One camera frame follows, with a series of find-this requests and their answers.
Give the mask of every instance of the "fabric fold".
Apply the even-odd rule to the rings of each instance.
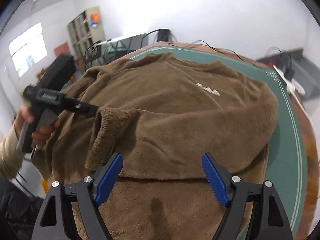
[[[61,127],[32,162],[48,183],[68,184],[121,153],[120,177],[100,207],[114,239],[211,239],[224,208],[202,171],[205,152],[247,182],[264,180],[277,99],[220,61],[122,59],[89,69],[65,93],[99,106],[97,115],[61,113]],[[248,205],[242,230],[249,215]]]

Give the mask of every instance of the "blue gripper pad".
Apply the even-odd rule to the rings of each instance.
[[[206,154],[202,155],[201,163],[202,170],[207,177],[214,196],[216,197],[218,202],[227,207],[230,201],[227,196],[226,185],[222,181],[222,178],[219,176],[217,170]]]
[[[95,203],[98,206],[100,206],[102,203],[108,200],[113,186],[115,185],[116,180],[118,179],[118,176],[122,170],[122,166],[122,155],[118,154],[97,186],[97,195],[95,198]]]

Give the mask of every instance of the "hand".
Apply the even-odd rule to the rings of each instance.
[[[20,106],[20,109],[17,114],[17,118],[14,122],[14,128],[16,130],[18,138],[20,137],[22,126],[24,122],[27,123],[33,123],[34,117],[28,107],[26,105]],[[40,128],[38,132],[34,132],[32,134],[33,142],[40,146],[43,147],[47,140],[50,138],[51,134],[54,132],[56,128],[58,128],[60,125],[60,121],[57,120],[54,122],[54,124],[50,126],[43,126]]]

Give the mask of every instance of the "beige sleeve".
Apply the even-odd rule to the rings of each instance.
[[[14,178],[22,166],[24,153],[17,151],[18,137],[14,125],[0,143],[0,176]]]

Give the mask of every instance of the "black chair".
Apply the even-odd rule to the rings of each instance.
[[[157,42],[159,42],[159,41],[172,41],[172,33],[169,29],[158,29],[158,30],[149,32],[142,37],[140,48],[142,48],[143,39],[145,37],[147,37],[148,35],[150,35],[151,33],[155,33],[155,32],[158,32]]]

